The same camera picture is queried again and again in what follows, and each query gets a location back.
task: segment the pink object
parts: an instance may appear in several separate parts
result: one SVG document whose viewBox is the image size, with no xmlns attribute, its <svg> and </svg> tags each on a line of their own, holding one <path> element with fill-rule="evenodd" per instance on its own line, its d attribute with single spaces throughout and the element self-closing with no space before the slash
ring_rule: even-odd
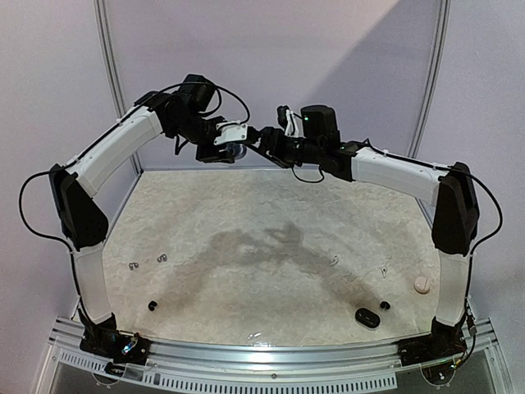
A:
<svg viewBox="0 0 525 394">
<path fill-rule="evenodd" d="M 426 277 L 416 277 L 413 288 L 420 294 L 426 294 L 430 291 L 430 283 Z"/>
</svg>

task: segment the white wall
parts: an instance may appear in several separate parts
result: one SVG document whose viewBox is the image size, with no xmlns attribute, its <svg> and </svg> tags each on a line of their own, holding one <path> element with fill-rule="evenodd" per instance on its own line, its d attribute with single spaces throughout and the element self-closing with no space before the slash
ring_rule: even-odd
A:
<svg viewBox="0 0 525 394">
<path fill-rule="evenodd" d="M 436 94 L 419 157 L 467 163 L 494 191 L 504 227 L 480 246 L 472 296 L 491 317 L 516 392 L 525 392 L 525 3 L 452 2 Z M 497 224 L 478 188 L 484 235 Z"/>
<path fill-rule="evenodd" d="M 202 73 L 248 104 L 257 128 L 276 108 L 332 106 L 344 140 L 370 137 L 406 153 L 421 107 L 438 0 L 111 0 L 107 3 L 127 105 Z M 242 119 L 226 97 L 219 112 Z M 144 146 L 145 167 L 197 167 L 165 138 Z M 240 166 L 271 166 L 249 152 Z"/>
<path fill-rule="evenodd" d="M 65 248 L 23 228 L 18 190 L 28 175 L 81 151 L 115 110 L 92 2 L 5 1 L 0 26 L 0 391 L 25 394 L 75 290 Z M 109 218 L 133 179 L 126 163 L 98 196 Z M 60 235 L 47 179 L 27 190 L 25 211 L 37 229 Z"/>
</svg>

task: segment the black cable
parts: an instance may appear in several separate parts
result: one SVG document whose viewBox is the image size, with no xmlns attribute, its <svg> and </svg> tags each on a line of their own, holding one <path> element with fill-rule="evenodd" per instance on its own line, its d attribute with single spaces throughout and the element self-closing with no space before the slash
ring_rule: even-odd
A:
<svg viewBox="0 0 525 394">
<path fill-rule="evenodd" d="M 304 179 L 301 179 L 297 176 L 297 174 L 295 174 L 295 170 L 294 168 L 292 167 L 292 173 L 294 174 L 295 176 L 295 179 L 297 179 L 298 181 L 301 181 L 301 182 L 304 182 L 304 183 L 321 183 L 325 180 L 325 174 L 322 172 L 322 169 L 319 168 L 319 173 L 321 174 L 321 179 L 318 179 L 316 181 L 306 181 Z"/>
<path fill-rule="evenodd" d="M 177 134 L 175 137 L 175 156 L 178 156 L 182 148 L 184 148 L 189 143 L 188 140 L 185 140 L 182 144 L 180 143 L 180 137 Z"/>
<path fill-rule="evenodd" d="M 36 236 L 39 236 L 40 238 L 44 238 L 46 240 L 51 240 L 51 241 L 56 241 L 56 242 L 60 242 L 62 243 L 63 245 L 66 246 L 66 248 L 69 250 L 70 253 L 73 253 L 73 249 L 71 248 L 71 246 L 66 242 L 64 241 L 62 238 L 59 238 L 57 236 L 51 236 L 49 234 L 44 234 L 42 232 L 39 232 L 39 231 L 36 231 L 28 222 L 27 220 L 25 219 L 25 215 L 24 215 L 24 209 L 22 207 L 22 199 L 23 199 L 23 196 L 24 196 L 24 190 L 25 188 L 27 187 L 27 185 L 35 178 L 38 178 L 38 177 L 41 177 L 41 176 L 48 176 L 50 174 L 53 174 L 54 172 L 58 172 L 58 171 L 61 171 L 62 168 L 60 170 L 53 170 L 53 171 L 44 171 L 44 172 L 37 172 L 33 175 L 31 175 L 30 177 L 28 177 L 25 182 L 22 184 L 22 187 L 20 189 L 20 193 L 18 194 L 18 212 L 20 214 L 20 217 L 22 219 L 22 222 L 24 223 L 24 226 L 31 232 L 33 233 L 34 235 Z"/>
<path fill-rule="evenodd" d="M 231 97 L 236 99 L 240 103 L 240 105 L 243 106 L 244 111 L 246 112 L 246 118 L 243 121 L 241 121 L 240 124 L 248 123 L 249 119 L 251 118 L 251 113 L 249 111 L 248 105 L 246 105 L 246 103 L 243 101 L 243 99 L 241 97 L 239 97 L 237 94 L 233 93 L 232 91 L 228 90 L 227 88 L 224 88 L 224 87 L 222 87 L 220 85 L 215 85 L 215 84 L 213 84 L 211 82 L 198 82 L 198 81 L 197 82 L 180 82 L 179 84 L 174 84 L 174 85 L 171 85 L 171 86 L 167 86 L 166 88 L 164 88 L 162 90 L 159 90 L 155 94 L 155 96 L 157 96 L 160 93 L 164 93 L 164 92 L 166 92 L 168 90 L 171 90 L 171 89 L 174 89 L 174 88 L 178 88 L 178 87 L 181 87 L 181 86 L 186 86 L 186 85 L 209 85 L 209 86 L 214 87 L 217 90 L 222 90 L 223 92 L 228 93 Z"/>
<path fill-rule="evenodd" d="M 60 242 L 61 244 L 63 244 L 67 250 L 69 251 L 69 255 L 70 255 L 70 261 L 71 261 L 71 271 L 73 272 L 73 282 L 75 283 L 75 289 L 76 289 L 76 294 L 78 296 L 80 296 L 80 288 L 79 288 L 79 282 L 78 282 L 78 278 L 76 276 L 76 269 L 75 269 L 75 257 L 73 256 L 73 248 L 71 248 L 71 245 L 69 245 L 65 240 L 63 240 L 62 238 L 58 237 L 58 236 L 51 236 L 49 234 L 44 234 L 40 231 L 36 231 L 28 222 L 27 222 L 27 219 L 25 218 L 25 215 L 24 215 L 24 208 L 23 208 L 23 198 L 24 198 L 24 191 L 25 191 L 25 188 L 27 187 L 27 185 L 33 180 L 33 179 L 36 179 L 36 178 L 39 178 L 41 176 L 49 176 L 51 174 L 54 174 L 55 172 L 59 172 L 61 170 L 64 170 L 64 169 L 67 169 L 69 167 L 72 167 L 73 165 L 75 164 L 75 162 L 73 163 L 70 163 L 68 165 L 66 165 L 65 167 L 61 167 L 61 168 L 58 168 L 56 170 L 49 170 L 49 171 L 44 171 L 44 172 L 36 172 L 35 174 L 29 176 L 25 181 L 24 183 L 22 184 L 22 187 L 20 188 L 20 193 L 18 194 L 18 213 L 20 214 L 20 217 L 22 219 L 22 222 L 24 223 L 24 226 L 25 228 L 27 228 L 29 230 L 29 232 L 31 232 L 32 234 L 36 235 L 36 236 L 39 236 L 40 238 L 44 238 L 46 240 L 51 240 L 51 241 L 56 241 L 56 242 Z M 85 312 L 85 307 L 84 307 L 84 304 L 82 302 L 82 298 L 80 298 L 80 305 L 82 306 L 82 308 L 84 309 L 84 314 L 86 315 L 86 318 L 91 322 L 91 320 L 89 319 L 89 316 L 87 315 L 87 313 Z"/>
<path fill-rule="evenodd" d="M 472 346 L 470 346 L 470 351 L 467 353 L 467 356 L 465 358 L 461 358 L 461 364 L 459 364 L 456 369 L 458 369 L 461 365 L 465 364 L 467 360 L 470 358 L 471 355 L 473 355 L 474 348 L 476 347 L 476 336 L 472 335 Z"/>
<path fill-rule="evenodd" d="M 213 115 L 215 112 L 217 112 L 219 110 L 219 108 L 221 107 L 221 105 L 222 105 L 222 94 L 221 94 L 221 91 L 219 89 L 216 89 L 215 91 L 217 92 L 217 99 L 218 99 L 217 106 L 214 109 L 212 109 L 211 111 L 200 112 L 199 115 L 201 117 L 209 117 L 209 116 Z"/>
</svg>

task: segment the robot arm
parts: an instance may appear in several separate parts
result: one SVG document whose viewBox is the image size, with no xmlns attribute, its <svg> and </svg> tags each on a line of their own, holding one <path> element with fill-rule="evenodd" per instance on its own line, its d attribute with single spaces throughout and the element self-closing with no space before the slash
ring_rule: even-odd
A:
<svg viewBox="0 0 525 394">
<path fill-rule="evenodd" d="M 302 109 L 304 136 L 299 136 L 295 123 L 298 116 L 288 108 L 278 109 L 284 130 L 265 127 L 257 131 L 245 122 L 222 117 L 205 119 L 202 112 L 215 85 L 202 76 L 188 76 L 181 85 L 173 94 L 146 94 L 89 151 L 73 158 L 68 166 L 55 165 L 52 169 L 53 196 L 62 231 L 74 246 L 75 279 L 83 300 L 80 317 L 86 331 L 82 350 L 115 362 L 143 364 L 147 358 L 148 340 L 116 330 L 103 276 L 102 252 L 108 224 L 92 198 L 132 153 L 160 134 L 168 138 L 180 135 L 196 144 L 196 159 L 204 163 L 233 163 L 235 150 L 231 146 L 242 144 L 280 167 L 317 164 L 342 180 L 385 186 L 435 206 L 432 239 L 441 259 L 441 289 L 432 322 L 434 337 L 423 340 L 423 352 L 427 354 L 428 347 L 436 347 L 428 357 L 444 356 L 448 345 L 459 341 L 468 286 L 468 252 L 479 216 L 472 181 L 464 175 L 467 166 L 422 166 L 361 142 L 341 143 L 335 112 L 326 106 Z M 413 355 L 416 351 L 410 351 L 412 360 L 423 362 L 426 356 Z"/>
</svg>

